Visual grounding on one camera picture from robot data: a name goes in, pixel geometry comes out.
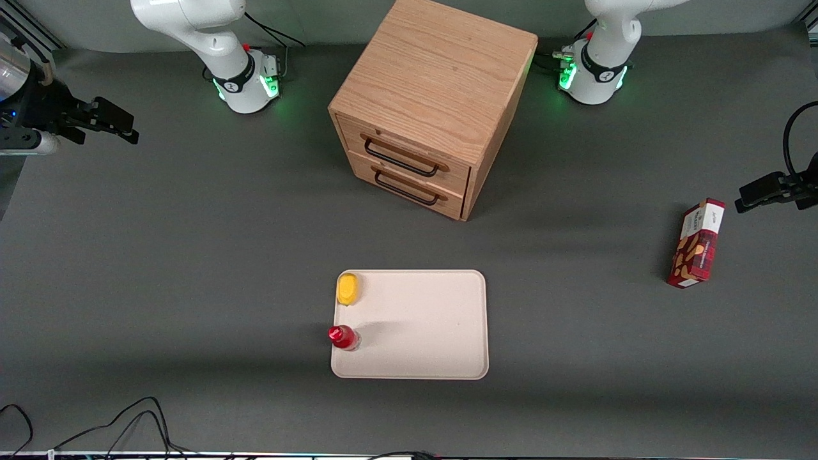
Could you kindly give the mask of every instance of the wooden cabinet top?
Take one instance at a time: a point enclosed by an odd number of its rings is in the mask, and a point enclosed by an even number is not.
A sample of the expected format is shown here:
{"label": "wooden cabinet top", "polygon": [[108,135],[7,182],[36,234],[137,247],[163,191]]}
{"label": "wooden cabinet top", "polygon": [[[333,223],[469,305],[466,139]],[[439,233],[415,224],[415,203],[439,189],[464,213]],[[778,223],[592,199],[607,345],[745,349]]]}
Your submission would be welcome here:
{"label": "wooden cabinet top", "polygon": [[397,0],[330,110],[478,163],[536,47],[523,30],[430,0]]}

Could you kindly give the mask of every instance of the drawer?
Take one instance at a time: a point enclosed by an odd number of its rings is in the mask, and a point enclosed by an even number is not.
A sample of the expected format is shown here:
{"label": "drawer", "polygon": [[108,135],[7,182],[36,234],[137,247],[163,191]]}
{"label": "drawer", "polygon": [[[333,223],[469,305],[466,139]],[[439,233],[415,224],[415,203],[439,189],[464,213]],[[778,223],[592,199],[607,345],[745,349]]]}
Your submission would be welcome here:
{"label": "drawer", "polygon": [[463,196],[419,183],[355,152],[348,151],[347,157],[357,177],[452,219],[460,219]]}
{"label": "drawer", "polygon": [[465,194],[469,166],[388,140],[378,129],[340,116],[337,118],[348,150],[382,165],[390,165],[391,169],[399,169],[401,173],[421,183],[441,187],[458,195]]}

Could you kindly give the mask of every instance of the wooden drawer cabinet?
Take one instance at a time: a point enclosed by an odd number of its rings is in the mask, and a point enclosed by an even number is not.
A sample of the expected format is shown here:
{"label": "wooden drawer cabinet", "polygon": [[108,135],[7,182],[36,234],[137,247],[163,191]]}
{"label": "wooden drawer cabinet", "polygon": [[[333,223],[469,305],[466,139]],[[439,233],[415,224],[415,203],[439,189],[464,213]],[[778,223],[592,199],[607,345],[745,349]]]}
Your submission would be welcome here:
{"label": "wooden drawer cabinet", "polygon": [[329,107],[355,175],[467,220],[536,47],[522,30],[397,0]]}

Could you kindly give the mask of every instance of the green led light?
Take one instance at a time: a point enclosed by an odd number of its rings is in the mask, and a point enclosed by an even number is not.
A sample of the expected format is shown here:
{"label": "green led light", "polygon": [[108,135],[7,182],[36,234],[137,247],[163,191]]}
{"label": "green led light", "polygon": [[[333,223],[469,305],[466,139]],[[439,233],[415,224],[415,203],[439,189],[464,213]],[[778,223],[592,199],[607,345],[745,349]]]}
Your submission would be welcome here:
{"label": "green led light", "polygon": [[258,80],[264,86],[264,91],[267,92],[270,99],[278,96],[278,79],[276,77],[265,77],[264,75],[259,75]]}
{"label": "green led light", "polygon": [[560,74],[560,87],[564,90],[568,90],[568,88],[571,88],[571,83],[573,83],[573,76],[576,74],[577,65],[571,63],[562,71],[562,74]]}
{"label": "green led light", "polygon": [[622,74],[619,75],[619,83],[616,83],[616,89],[620,89],[622,87],[622,81],[625,79],[625,74],[627,73],[627,65],[625,68],[622,69]]}
{"label": "green led light", "polygon": [[218,86],[218,83],[216,83],[216,79],[213,79],[213,85],[216,87],[216,90],[218,91],[218,98],[224,101],[224,94],[222,94],[222,89]]}

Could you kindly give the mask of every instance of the white tray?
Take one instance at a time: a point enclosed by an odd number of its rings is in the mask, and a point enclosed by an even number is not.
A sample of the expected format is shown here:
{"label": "white tray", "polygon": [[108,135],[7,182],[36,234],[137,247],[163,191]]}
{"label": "white tray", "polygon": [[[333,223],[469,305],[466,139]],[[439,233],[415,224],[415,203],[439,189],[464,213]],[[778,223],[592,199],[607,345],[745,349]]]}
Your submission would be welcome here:
{"label": "white tray", "polygon": [[332,347],[343,378],[478,380],[488,372],[486,280],[475,270],[348,270],[357,299],[335,301],[335,325],[358,332]]}

